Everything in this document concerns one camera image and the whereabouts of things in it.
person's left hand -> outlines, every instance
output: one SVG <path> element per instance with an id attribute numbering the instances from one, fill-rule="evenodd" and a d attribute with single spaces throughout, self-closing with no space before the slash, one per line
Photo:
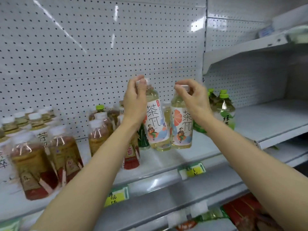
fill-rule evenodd
<path id="1" fill-rule="evenodd" d="M 136 81 L 138 80 L 140 80 L 140 82 L 136 88 Z M 129 80 L 127 90 L 124 95 L 123 122 L 133 124 L 136 131 L 140 128 L 140 125 L 146 115 L 146 90 L 147 82 L 144 79 L 144 75 L 138 75 Z"/>

green bottle cap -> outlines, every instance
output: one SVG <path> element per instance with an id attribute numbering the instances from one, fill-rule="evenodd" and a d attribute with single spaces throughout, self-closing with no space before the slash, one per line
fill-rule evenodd
<path id="1" fill-rule="evenodd" d="M 101 109 L 104 109 L 105 106 L 103 104 L 99 104 L 96 106 L 96 110 L 101 110 Z"/>
<path id="2" fill-rule="evenodd" d="M 229 95 L 228 94 L 220 94 L 219 97 L 222 98 L 222 99 L 226 99 L 226 98 L 229 98 Z"/>

hand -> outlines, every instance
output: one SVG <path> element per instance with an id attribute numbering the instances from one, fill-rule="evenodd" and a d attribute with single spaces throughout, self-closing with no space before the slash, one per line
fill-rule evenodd
<path id="1" fill-rule="evenodd" d="M 190 115 L 197 124 L 200 125 L 206 118 L 213 116 L 205 86 L 192 79 L 177 81 L 175 84 L 176 92 L 183 98 Z M 189 85 L 193 94 L 189 95 L 181 85 Z"/>
<path id="2" fill-rule="evenodd" d="M 127 90 L 124 95 L 124 119 L 123 122 L 133 124 L 136 131 L 140 128 L 142 121 L 146 115 L 147 98 L 146 98 L 147 82 L 143 75 L 138 75 L 129 80 Z"/>

person's right hand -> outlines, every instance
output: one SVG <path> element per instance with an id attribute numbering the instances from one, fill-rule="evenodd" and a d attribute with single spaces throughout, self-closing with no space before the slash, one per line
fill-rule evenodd
<path id="1" fill-rule="evenodd" d="M 193 90 L 193 94 L 189 95 L 181 85 L 189 85 L 190 89 Z M 174 88 L 183 98 L 190 115 L 197 124 L 200 125 L 206 118 L 213 116 L 208 91 L 205 86 L 192 79 L 185 79 L 177 81 Z"/>

person's left arm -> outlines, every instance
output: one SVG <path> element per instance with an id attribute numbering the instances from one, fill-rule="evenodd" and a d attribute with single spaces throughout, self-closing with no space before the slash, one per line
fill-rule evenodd
<path id="1" fill-rule="evenodd" d="M 136 90 L 135 83 L 140 79 Z M 124 97 L 123 123 L 52 200 L 31 230 L 85 231 L 94 228 L 129 142 L 146 115 L 146 88 L 142 75 L 129 81 Z"/>

